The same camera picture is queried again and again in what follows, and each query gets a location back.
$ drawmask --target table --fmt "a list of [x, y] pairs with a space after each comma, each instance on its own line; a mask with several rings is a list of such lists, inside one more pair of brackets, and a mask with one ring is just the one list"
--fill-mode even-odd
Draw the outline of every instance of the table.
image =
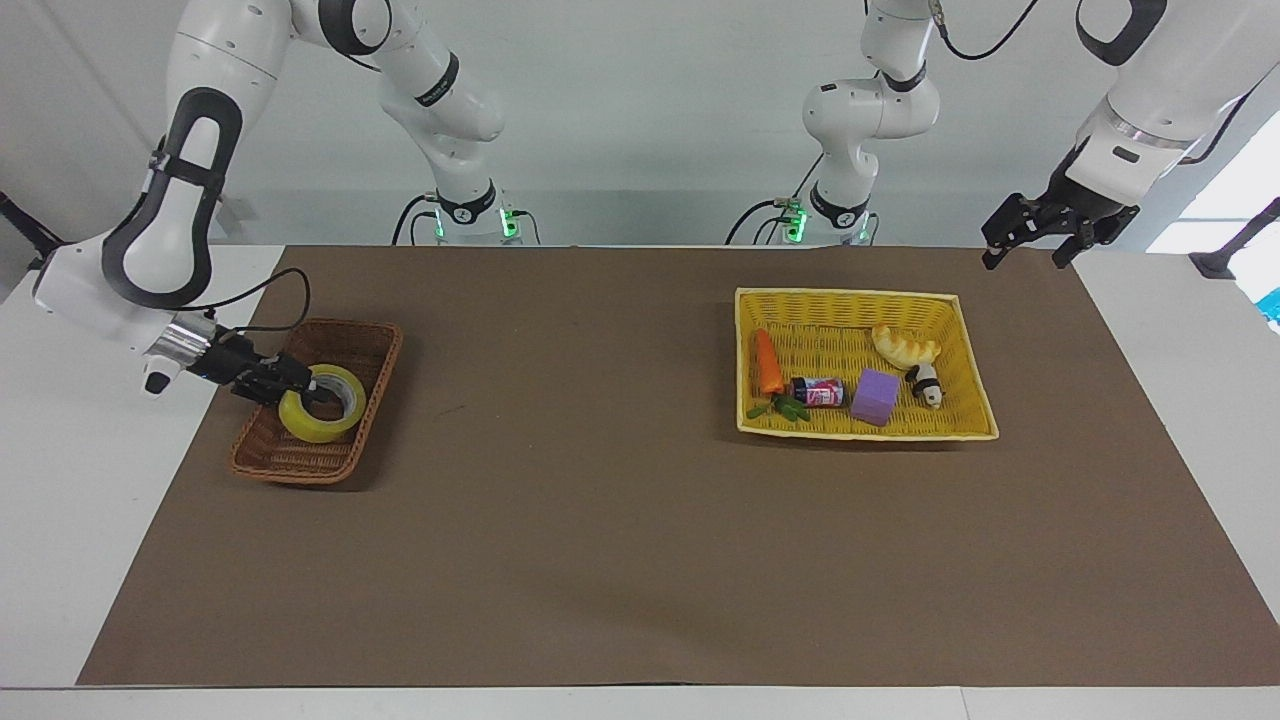
[[[216, 247], [210, 297], [265, 278], [279, 247]], [[1267, 415], [1280, 389], [1266, 370], [1280, 359], [1272, 334], [1229, 283], [1210, 283], [1183, 258], [1094, 252], [1078, 261], [1089, 292], [1228, 530], [1272, 612], [1280, 607], [1280, 556], [1272, 518], [1280, 487], [1270, 482]], [[8, 439], [0, 492], [0, 685], [70, 685], [110, 607], [214, 388], [184, 378], [159, 401], [118, 378], [136, 377], [128, 354], [49, 322], [27, 299], [27, 278], [0, 306], [0, 331], [26, 352], [0, 357], [0, 436]], [[241, 322], [251, 302], [230, 309]], [[1248, 359], [1249, 368], [1231, 360]], [[123, 484], [86, 487], [78, 478], [128, 466]], [[548, 689], [548, 691], [10, 691], [0, 715], [113, 712], [156, 716], [174, 708], [279, 716], [308, 707], [342, 714], [380, 707], [457, 715], [708, 714], [741, 716], [787, 710], [805, 715], [1005, 717], [1217, 716], [1263, 717], [1280, 688], [1213, 691], [1088, 689]]]

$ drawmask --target tape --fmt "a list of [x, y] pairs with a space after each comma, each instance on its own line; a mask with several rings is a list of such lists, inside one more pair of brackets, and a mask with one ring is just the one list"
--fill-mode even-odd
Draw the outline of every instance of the tape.
[[360, 384], [351, 370], [338, 365], [311, 365], [311, 380], [317, 386], [333, 391], [342, 402], [342, 418], [338, 420], [321, 420], [307, 413], [302, 406], [302, 396], [297, 391], [288, 391], [280, 398], [278, 413], [284, 429], [303, 442], [323, 445], [340, 438], [347, 430], [355, 428], [360, 419], [365, 416], [365, 387]]

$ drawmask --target robotic arm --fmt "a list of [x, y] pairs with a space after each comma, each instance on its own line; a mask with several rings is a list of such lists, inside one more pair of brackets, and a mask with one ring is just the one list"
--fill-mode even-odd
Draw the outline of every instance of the robotic arm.
[[879, 173], [879, 161], [863, 143], [920, 135], [937, 122], [938, 90], [924, 68], [932, 32], [927, 0], [872, 0], [861, 49], [879, 72], [809, 92], [804, 124], [823, 156], [803, 210], [805, 236], [819, 245], [851, 242], [863, 222]]
[[1110, 245], [1138, 214], [1152, 184], [1178, 165], [1219, 115], [1280, 63], [1280, 3], [1270, 0], [1129, 0], [1128, 24], [1110, 42], [1084, 46], [1119, 77], [1075, 137], [1075, 146], [1034, 200], [1010, 195], [982, 227], [983, 263], [1048, 234], [1068, 266], [1093, 245]]
[[380, 68], [380, 101], [435, 176], [445, 234], [509, 238], [484, 143], [502, 132], [498, 106], [402, 0], [191, 0], [169, 56], [169, 131], [148, 163], [138, 204], [115, 229], [54, 251], [35, 299], [146, 360], [159, 395], [183, 370], [257, 402], [288, 389], [326, 400], [288, 356], [264, 357], [211, 310], [207, 231], [239, 140], [262, 114], [294, 37]]

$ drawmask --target purple block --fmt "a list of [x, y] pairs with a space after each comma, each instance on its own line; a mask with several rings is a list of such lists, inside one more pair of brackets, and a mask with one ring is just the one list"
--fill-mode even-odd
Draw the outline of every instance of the purple block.
[[873, 425], [884, 427], [897, 405], [897, 388], [901, 380], [879, 370], [864, 369], [854, 391], [854, 404], [849, 414]]

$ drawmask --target toy croissant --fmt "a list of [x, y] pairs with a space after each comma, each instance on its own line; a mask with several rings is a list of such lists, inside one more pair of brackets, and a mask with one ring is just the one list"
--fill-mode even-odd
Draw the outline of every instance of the toy croissant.
[[872, 342], [876, 345], [876, 352], [900, 370], [932, 364], [942, 351], [936, 340], [924, 342], [911, 340], [883, 323], [872, 328]]

